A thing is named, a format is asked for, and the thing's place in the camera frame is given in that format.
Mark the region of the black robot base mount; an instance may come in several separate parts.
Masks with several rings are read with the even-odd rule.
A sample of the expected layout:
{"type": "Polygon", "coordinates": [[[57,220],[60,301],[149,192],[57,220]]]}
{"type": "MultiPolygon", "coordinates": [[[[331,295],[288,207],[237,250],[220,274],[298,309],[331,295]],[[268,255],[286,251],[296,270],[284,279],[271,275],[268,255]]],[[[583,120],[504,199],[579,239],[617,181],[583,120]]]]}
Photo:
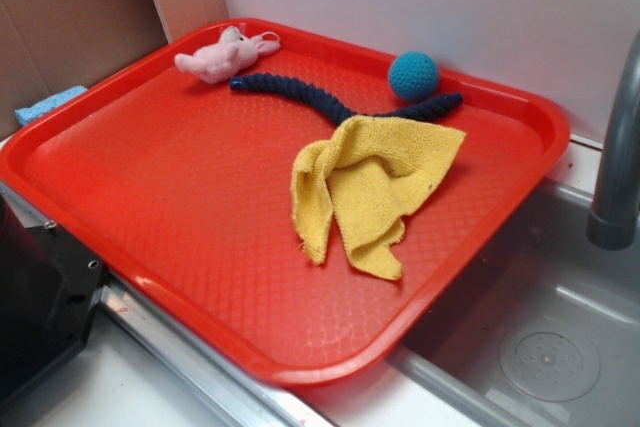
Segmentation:
{"type": "Polygon", "coordinates": [[[26,227],[1,201],[2,409],[84,349],[105,276],[63,227],[26,227]]]}

